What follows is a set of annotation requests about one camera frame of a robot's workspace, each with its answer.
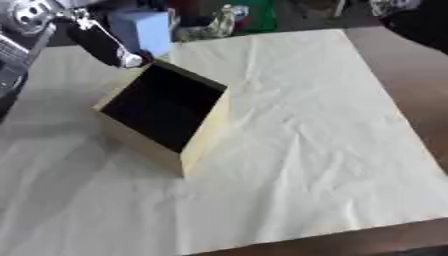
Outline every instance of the paper sheet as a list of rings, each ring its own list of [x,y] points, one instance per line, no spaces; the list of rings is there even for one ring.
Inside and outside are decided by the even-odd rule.
[[[185,180],[102,135],[127,71],[47,49],[0,127],[0,255],[177,255],[448,216],[445,175],[339,30],[177,45],[231,89]]]

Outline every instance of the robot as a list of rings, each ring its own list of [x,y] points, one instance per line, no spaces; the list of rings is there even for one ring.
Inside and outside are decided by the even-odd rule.
[[[390,30],[448,54],[447,0],[370,0],[370,4]],[[130,52],[99,21],[97,10],[66,7],[57,0],[0,0],[0,122],[26,82],[28,69],[60,24],[105,64],[134,68],[153,61],[151,53]]]

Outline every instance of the metal part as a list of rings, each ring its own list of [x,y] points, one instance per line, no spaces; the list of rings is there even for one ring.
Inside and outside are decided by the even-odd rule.
[[[9,7],[6,25],[22,35],[36,35],[63,10],[56,0],[14,1]]]
[[[0,61],[3,64],[0,68],[0,98],[20,84],[17,81],[26,75],[55,31],[55,25],[48,24],[31,50],[19,45],[4,34],[0,34]]]

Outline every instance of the wooden table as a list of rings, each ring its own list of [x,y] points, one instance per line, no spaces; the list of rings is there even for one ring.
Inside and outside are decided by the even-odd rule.
[[[442,168],[448,171],[448,56],[381,27],[349,29],[347,34]],[[201,255],[359,255],[445,244],[448,244],[448,219],[440,219]]]

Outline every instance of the cardboard box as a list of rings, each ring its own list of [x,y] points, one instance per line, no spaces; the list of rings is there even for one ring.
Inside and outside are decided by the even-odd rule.
[[[123,83],[95,106],[105,131],[181,175],[228,122],[227,87],[174,65],[154,64]]]

